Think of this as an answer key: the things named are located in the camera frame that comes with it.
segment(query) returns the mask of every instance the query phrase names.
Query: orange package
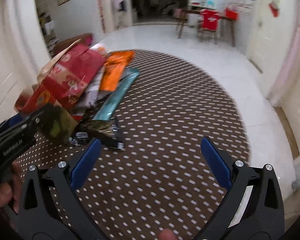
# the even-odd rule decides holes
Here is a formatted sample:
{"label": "orange package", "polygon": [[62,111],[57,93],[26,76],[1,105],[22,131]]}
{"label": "orange package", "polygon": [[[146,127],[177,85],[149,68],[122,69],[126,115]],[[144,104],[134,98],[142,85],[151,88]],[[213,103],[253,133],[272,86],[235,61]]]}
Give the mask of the orange package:
{"label": "orange package", "polygon": [[133,51],[112,53],[105,62],[105,72],[99,90],[115,91],[124,68],[130,63],[133,56]]}

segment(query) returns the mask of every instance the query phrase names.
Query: round rug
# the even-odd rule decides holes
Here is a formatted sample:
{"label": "round rug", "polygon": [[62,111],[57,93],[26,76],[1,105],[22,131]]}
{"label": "round rug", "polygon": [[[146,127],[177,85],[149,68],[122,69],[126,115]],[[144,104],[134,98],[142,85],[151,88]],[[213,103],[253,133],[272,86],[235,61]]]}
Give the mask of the round rug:
{"label": "round rug", "polygon": [[[248,160],[248,143],[236,106],[205,71],[172,55],[135,50],[129,67],[141,74],[115,111],[125,150],[103,148],[77,196],[110,238],[156,239],[164,228],[191,239],[226,193],[200,152],[209,136],[233,159]],[[38,134],[18,162],[50,168],[84,147],[55,146]],[[65,224],[71,225],[51,189]]]}

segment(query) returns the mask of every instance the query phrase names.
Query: plastic bag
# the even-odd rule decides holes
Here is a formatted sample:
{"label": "plastic bag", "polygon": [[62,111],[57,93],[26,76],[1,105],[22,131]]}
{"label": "plastic bag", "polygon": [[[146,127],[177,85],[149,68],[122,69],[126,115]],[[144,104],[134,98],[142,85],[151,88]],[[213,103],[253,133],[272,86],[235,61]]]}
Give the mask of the plastic bag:
{"label": "plastic bag", "polygon": [[135,79],[140,75],[140,71],[136,68],[128,68],[130,75],[126,76],[120,82],[118,89],[113,92],[108,99],[103,103],[99,111],[93,117],[93,120],[110,120],[117,106],[121,102],[125,93],[128,91]]}
{"label": "plastic bag", "polygon": [[106,47],[101,43],[92,46],[90,49],[97,51],[102,57],[106,57],[109,53]]}
{"label": "plastic bag", "polygon": [[90,138],[97,138],[103,145],[119,150],[124,149],[124,138],[116,118],[108,121],[89,120],[80,123],[76,131],[88,133]]}
{"label": "plastic bag", "polygon": [[93,80],[86,88],[84,94],[80,97],[76,108],[91,108],[95,106],[95,102],[97,101],[97,97],[99,94],[99,87],[101,84],[101,79],[103,77],[105,67],[102,67],[98,73],[94,76]]}
{"label": "plastic bag", "polygon": [[113,52],[105,62],[105,72],[99,89],[115,91],[125,67],[130,63],[133,56],[133,51]]}

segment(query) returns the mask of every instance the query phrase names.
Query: human hand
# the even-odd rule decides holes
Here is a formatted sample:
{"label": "human hand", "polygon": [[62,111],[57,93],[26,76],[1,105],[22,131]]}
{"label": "human hand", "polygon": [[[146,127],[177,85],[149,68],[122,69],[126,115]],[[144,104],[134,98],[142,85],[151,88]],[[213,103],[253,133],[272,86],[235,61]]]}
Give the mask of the human hand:
{"label": "human hand", "polygon": [[22,181],[21,181],[21,168],[14,161],[11,164],[11,171],[12,171],[12,188],[8,182],[3,182],[0,184],[0,208],[7,205],[10,200],[14,200],[13,209],[15,213],[18,214],[19,212],[19,200],[21,197],[22,191]]}
{"label": "human hand", "polygon": [[177,240],[177,237],[171,230],[164,229],[158,235],[158,240]]}

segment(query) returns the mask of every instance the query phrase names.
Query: white tile floor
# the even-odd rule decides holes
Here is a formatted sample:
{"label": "white tile floor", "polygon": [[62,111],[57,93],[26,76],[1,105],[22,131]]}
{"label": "white tile floor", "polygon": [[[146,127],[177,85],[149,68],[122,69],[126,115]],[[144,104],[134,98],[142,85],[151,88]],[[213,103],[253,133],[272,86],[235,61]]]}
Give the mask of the white tile floor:
{"label": "white tile floor", "polygon": [[[196,30],[185,27],[178,39],[174,25],[133,26],[108,34],[101,41],[110,50],[148,49],[183,58],[212,75],[237,103],[250,143],[250,165],[270,163],[279,180],[283,199],[292,193],[296,179],[289,143],[280,120],[263,98],[251,75],[256,71],[230,43],[199,43]],[[245,206],[247,197],[242,201]],[[236,222],[240,219],[238,211]]]}

